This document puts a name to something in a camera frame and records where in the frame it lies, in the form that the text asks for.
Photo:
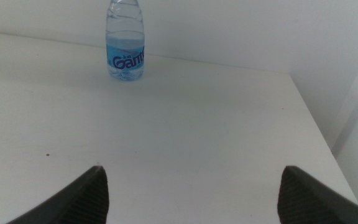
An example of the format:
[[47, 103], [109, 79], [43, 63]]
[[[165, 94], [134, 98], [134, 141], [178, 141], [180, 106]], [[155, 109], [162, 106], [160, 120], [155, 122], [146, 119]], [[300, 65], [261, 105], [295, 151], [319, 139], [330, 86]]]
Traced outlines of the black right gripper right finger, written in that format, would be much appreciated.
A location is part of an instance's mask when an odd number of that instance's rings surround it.
[[297, 166], [283, 170], [277, 203], [281, 223], [358, 224], [358, 205]]

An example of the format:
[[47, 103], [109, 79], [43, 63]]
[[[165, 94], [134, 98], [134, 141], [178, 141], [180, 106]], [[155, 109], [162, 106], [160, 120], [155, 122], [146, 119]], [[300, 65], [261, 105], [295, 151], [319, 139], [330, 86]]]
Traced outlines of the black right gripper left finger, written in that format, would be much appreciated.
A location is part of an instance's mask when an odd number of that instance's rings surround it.
[[93, 166], [64, 189], [10, 224], [105, 224], [109, 210], [108, 178]]

